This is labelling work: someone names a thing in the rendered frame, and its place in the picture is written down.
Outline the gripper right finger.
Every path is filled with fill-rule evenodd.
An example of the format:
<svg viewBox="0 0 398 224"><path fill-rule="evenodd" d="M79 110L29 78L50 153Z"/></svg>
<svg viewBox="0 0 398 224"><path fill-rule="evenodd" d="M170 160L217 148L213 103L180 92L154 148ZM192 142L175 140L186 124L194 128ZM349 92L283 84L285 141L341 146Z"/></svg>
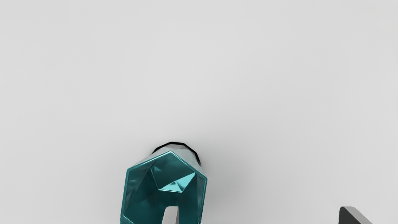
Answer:
<svg viewBox="0 0 398 224"><path fill-rule="evenodd" d="M357 208L344 206L339 210L339 224L372 224Z"/></svg>

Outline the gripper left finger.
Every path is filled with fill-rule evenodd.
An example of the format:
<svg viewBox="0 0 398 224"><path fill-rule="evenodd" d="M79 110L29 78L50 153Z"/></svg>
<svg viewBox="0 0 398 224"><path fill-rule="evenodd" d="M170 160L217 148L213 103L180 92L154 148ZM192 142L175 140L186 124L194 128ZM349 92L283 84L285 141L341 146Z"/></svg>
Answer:
<svg viewBox="0 0 398 224"><path fill-rule="evenodd" d="M162 224L179 224L179 207L166 207L162 219Z"/></svg>

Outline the teal faceted mug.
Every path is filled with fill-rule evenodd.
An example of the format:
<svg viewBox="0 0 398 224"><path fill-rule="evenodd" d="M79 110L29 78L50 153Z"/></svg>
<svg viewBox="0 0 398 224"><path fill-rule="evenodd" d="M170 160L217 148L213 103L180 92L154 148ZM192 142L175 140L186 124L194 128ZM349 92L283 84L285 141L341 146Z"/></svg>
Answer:
<svg viewBox="0 0 398 224"><path fill-rule="evenodd" d="M127 170L120 224L162 224L178 207L176 224L201 224L208 178L197 152L168 142Z"/></svg>

